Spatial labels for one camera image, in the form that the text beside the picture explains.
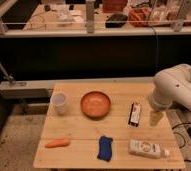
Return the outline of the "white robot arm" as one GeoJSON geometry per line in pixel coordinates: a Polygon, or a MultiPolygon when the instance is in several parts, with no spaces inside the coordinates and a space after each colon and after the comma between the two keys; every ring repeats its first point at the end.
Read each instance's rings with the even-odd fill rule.
{"type": "Polygon", "coordinates": [[[176,102],[191,112],[191,65],[163,69],[155,74],[153,83],[148,101],[154,111],[165,111],[176,102]]]}

